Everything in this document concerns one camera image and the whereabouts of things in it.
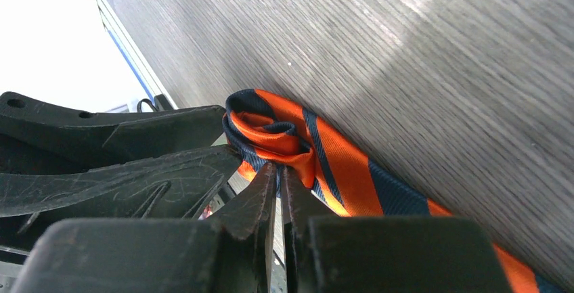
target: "black cable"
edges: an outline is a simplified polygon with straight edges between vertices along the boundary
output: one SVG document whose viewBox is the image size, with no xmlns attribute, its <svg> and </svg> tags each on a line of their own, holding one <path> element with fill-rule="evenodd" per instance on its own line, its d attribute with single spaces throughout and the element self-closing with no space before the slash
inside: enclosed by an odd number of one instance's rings
<svg viewBox="0 0 574 293">
<path fill-rule="evenodd" d="M 142 112 L 142 111 L 141 111 L 141 105 L 142 105 L 144 102 L 145 102 L 153 111 L 155 111 L 155 112 L 158 111 L 158 108 L 157 108 L 156 106 L 154 106 L 154 103 L 153 103 L 151 100 L 149 100 L 148 98 L 143 98 L 142 100 L 140 100 L 140 101 L 137 103 L 137 108 L 136 108 L 136 109 L 137 109 L 137 112 Z"/>
</svg>

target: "striped fabric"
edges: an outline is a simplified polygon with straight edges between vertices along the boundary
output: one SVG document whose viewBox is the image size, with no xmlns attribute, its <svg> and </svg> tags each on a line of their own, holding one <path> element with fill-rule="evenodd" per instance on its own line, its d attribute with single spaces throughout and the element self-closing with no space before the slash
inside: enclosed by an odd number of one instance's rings
<svg viewBox="0 0 574 293">
<path fill-rule="evenodd" d="M 242 153 L 239 172 L 248 180 L 267 161 L 274 161 L 295 168 L 303 184 L 342 216 L 451 215 L 288 99 L 247 89 L 229 96 L 226 106 L 223 129 Z M 506 251 L 494 248 L 516 293 L 562 292 Z"/>
</svg>

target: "cloth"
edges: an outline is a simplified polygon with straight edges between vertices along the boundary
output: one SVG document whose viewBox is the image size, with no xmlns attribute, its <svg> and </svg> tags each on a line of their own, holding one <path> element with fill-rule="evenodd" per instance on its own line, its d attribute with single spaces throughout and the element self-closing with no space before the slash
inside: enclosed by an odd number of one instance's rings
<svg viewBox="0 0 574 293">
<path fill-rule="evenodd" d="M 313 112 L 260 89 L 230 95 L 223 130 L 241 151 L 240 174 L 252 180 L 269 161 L 292 166 L 341 216 L 450 216 L 446 208 L 394 178 Z M 494 245 L 516 293 L 563 292 Z"/>
</svg>

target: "screw hole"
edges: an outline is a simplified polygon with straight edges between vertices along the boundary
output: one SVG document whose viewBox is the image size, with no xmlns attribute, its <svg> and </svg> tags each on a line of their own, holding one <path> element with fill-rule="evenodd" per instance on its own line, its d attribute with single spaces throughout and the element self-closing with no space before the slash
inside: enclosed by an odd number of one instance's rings
<svg viewBox="0 0 574 293">
<path fill-rule="evenodd" d="M 95 114 L 90 112 L 81 112 L 78 116 L 80 116 L 80 118 L 92 118 L 95 116 Z"/>
<path fill-rule="evenodd" d="M 24 103 L 22 100 L 20 99 L 10 99 L 6 102 L 10 107 L 14 107 L 14 108 L 24 108 L 26 106 L 26 103 Z"/>
</svg>

